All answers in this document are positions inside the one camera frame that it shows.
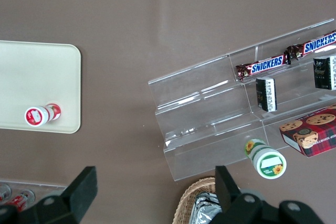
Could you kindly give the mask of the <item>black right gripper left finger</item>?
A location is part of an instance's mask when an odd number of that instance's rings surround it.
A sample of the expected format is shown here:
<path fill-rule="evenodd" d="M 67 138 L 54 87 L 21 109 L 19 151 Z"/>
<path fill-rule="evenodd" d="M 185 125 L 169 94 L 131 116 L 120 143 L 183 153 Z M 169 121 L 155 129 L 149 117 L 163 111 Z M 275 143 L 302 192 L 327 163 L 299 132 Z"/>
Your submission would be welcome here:
<path fill-rule="evenodd" d="M 98 193 L 97 169 L 87 166 L 63 191 L 61 198 L 75 219 L 82 219 Z"/>

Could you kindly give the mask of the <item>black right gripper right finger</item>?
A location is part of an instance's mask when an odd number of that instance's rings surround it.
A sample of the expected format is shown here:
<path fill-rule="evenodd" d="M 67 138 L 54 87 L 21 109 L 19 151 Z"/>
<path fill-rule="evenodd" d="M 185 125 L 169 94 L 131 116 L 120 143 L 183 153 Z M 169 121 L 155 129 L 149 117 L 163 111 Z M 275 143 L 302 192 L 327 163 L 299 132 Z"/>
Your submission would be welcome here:
<path fill-rule="evenodd" d="M 226 166 L 215 167 L 215 191 L 222 212 L 226 212 L 240 196 L 240 189 Z"/>

